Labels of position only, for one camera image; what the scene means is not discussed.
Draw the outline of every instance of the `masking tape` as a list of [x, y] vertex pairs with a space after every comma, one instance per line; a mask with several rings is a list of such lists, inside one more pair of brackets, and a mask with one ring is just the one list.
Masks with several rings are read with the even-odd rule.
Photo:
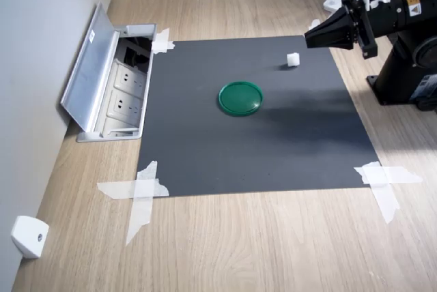
[[363, 183], [370, 185], [387, 224], [393, 220], [396, 210], [401, 209], [390, 184], [421, 183], [423, 181], [421, 177], [410, 173], [404, 167], [385, 167], [381, 166], [379, 162], [370, 162], [354, 169], [361, 175]]
[[175, 48], [173, 41], [169, 41], [169, 35], [169, 28], [156, 34], [155, 40], [152, 42], [152, 51], [154, 54], [158, 54], [159, 52], [166, 53], [167, 50], [173, 50]]
[[318, 25], [320, 25], [320, 20], [314, 19], [313, 22], [311, 23], [311, 26], [308, 27], [308, 30], [312, 30], [314, 27], [317, 27]]
[[160, 185], [159, 180], [156, 178], [157, 168], [158, 163], [152, 161], [146, 169], [137, 173], [137, 180], [135, 181], [97, 183], [98, 189], [114, 200], [133, 199], [126, 245], [129, 244], [142, 226], [150, 223], [153, 197], [169, 196], [168, 189]]

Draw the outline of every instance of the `small white block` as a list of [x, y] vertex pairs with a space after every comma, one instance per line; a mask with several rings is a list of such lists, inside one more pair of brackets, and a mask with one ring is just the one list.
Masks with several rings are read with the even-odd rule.
[[36, 218], [18, 216], [11, 237], [17, 248], [28, 259], [40, 258], [46, 241], [48, 225]]
[[290, 53], [287, 55], [287, 64], [289, 67], [300, 65], [300, 56], [298, 53]]

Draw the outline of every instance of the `power socket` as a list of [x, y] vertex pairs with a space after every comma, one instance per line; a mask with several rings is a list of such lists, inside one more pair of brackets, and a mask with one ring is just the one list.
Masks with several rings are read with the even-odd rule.
[[142, 99], [145, 90], [145, 75], [134, 68], [119, 63], [114, 87]]
[[114, 89], [109, 100], [108, 117], [135, 127], [139, 127], [141, 118], [141, 100], [122, 91]]

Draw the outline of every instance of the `green lid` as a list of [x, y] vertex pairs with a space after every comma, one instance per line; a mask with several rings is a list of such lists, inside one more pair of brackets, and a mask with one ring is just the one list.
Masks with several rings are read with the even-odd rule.
[[261, 89], [250, 82], [233, 82], [220, 90], [218, 103], [223, 111], [233, 116], [248, 116], [261, 106]]

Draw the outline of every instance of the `wooden desk surface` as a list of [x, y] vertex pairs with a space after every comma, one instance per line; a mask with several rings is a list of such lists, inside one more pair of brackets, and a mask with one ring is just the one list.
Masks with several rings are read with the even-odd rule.
[[[172, 40], [296, 35], [326, 18], [323, 1], [112, 0], [109, 16], [170, 27]], [[23, 261], [14, 290], [436, 290], [437, 115], [377, 104], [365, 77], [391, 48], [378, 43], [367, 61], [332, 53], [381, 163], [425, 179], [393, 187], [390, 224], [366, 188], [157, 199], [125, 247], [132, 201], [96, 182], [134, 179], [140, 143], [78, 144], [71, 125], [38, 213], [51, 227], [42, 258]]]

